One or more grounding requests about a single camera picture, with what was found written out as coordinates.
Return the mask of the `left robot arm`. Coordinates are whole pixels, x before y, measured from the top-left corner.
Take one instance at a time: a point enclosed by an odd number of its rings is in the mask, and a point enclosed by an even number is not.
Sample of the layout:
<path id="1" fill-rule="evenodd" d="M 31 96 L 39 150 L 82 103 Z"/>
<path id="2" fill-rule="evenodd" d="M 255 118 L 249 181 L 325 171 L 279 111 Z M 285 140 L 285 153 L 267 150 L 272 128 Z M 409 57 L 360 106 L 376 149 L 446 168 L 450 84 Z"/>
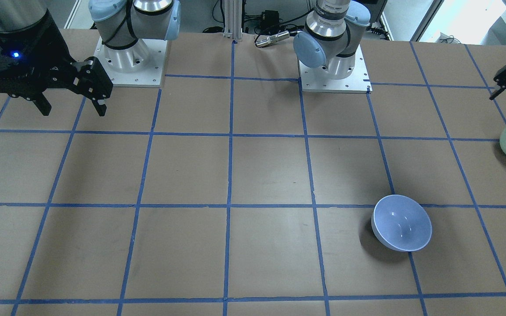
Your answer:
<path id="1" fill-rule="evenodd" d="M 295 35 L 304 92 L 365 93 L 373 88 L 360 42 L 371 13 L 354 0 L 318 0 Z"/>

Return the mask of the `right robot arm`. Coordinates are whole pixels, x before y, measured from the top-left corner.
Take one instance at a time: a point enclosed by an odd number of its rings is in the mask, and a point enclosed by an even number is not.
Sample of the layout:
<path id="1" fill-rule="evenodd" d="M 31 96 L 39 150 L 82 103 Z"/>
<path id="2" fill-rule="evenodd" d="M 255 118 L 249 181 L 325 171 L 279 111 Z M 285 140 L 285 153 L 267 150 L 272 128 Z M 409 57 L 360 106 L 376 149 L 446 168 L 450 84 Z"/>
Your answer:
<path id="1" fill-rule="evenodd" d="M 137 71 L 149 62 L 145 40 L 175 40 L 180 29 L 178 0 L 91 0 L 91 18 L 104 56 L 77 61 L 54 18 L 40 0 L 0 0 L 0 93 L 33 102 L 44 116 L 46 89 L 67 89 L 91 100 L 99 116 L 117 72 Z"/>

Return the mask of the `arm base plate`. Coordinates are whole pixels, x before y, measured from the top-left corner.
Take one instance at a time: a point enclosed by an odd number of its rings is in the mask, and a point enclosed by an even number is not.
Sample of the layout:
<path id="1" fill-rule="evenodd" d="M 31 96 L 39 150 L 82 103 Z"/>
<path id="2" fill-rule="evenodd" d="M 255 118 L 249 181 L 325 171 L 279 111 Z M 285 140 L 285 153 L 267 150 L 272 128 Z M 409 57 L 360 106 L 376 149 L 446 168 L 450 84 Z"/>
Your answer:
<path id="1" fill-rule="evenodd" d="M 309 68 L 298 62 L 304 92 L 371 93 L 373 91 L 361 46 L 353 56 L 333 57 L 325 67 Z"/>
<path id="2" fill-rule="evenodd" d="M 124 50 L 113 50 L 98 39 L 94 56 L 100 60 L 114 87 L 160 88 L 170 41 L 139 39 Z"/>

